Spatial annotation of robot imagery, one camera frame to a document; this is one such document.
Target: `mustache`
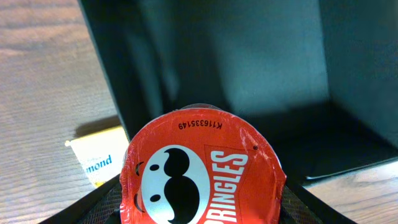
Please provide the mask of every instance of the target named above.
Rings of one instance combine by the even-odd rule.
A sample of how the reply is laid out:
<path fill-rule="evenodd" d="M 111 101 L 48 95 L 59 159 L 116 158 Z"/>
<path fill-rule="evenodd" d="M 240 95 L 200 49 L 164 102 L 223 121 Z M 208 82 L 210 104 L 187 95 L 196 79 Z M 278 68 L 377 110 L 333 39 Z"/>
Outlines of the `mustache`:
<path fill-rule="evenodd" d="M 181 149 L 172 148 L 164 165 L 164 172 L 171 177 L 164 187 L 164 195 L 174 212 L 171 224 L 189 223 L 199 207 L 199 190 L 193 180 L 183 176 L 189 168 L 189 157 Z"/>

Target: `serial number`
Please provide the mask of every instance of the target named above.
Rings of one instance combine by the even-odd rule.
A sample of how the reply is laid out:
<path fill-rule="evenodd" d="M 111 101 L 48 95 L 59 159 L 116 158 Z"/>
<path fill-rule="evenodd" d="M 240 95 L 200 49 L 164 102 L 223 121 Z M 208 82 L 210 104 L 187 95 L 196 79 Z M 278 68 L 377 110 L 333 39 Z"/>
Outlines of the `serial number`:
<path fill-rule="evenodd" d="M 209 120 L 193 120 L 182 122 L 178 124 L 178 128 L 183 130 L 185 128 L 192 128 L 192 127 L 209 127 L 215 129 L 221 129 L 223 127 L 223 123 L 216 122 L 216 121 L 209 121 Z"/>

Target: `black eye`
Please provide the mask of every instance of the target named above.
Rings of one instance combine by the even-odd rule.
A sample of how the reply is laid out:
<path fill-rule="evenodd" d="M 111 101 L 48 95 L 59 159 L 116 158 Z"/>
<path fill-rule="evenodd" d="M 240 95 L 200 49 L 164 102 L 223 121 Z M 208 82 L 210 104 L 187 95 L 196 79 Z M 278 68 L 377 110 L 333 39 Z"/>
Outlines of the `black eye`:
<path fill-rule="evenodd" d="M 153 195 L 150 198 L 151 202 L 157 202 L 158 200 L 160 200 L 160 195 Z"/>
<path fill-rule="evenodd" d="M 156 165 L 156 164 L 152 165 L 149 169 L 152 171 L 155 171 L 155 170 L 159 169 L 159 165 Z"/>

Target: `wooden surface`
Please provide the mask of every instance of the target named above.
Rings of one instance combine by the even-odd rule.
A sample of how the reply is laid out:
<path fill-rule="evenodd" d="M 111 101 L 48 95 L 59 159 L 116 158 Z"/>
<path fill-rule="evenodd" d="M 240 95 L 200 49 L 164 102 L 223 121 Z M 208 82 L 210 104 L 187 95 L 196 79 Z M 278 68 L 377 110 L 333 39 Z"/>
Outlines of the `wooden surface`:
<path fill-rule="evenodd" d="M 0 223 L 36 223 L 93 190 L 76 129 L 116 114 L 76 0 L 0 1 Z M 398 223 L 398 162 L 309 191 L 358 223 Z"/>

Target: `red circular lid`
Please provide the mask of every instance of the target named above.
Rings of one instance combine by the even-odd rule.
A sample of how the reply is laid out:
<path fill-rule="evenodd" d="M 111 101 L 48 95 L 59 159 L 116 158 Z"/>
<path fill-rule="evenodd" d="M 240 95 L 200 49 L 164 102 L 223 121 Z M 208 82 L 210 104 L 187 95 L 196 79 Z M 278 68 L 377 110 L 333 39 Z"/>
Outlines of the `red circular lid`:
<path fill-rule="evenodd" d="M 214 109 L 163 115 L 130 143 L 123 223 L 277 223 L 286 180 L 266 139 Z"/>

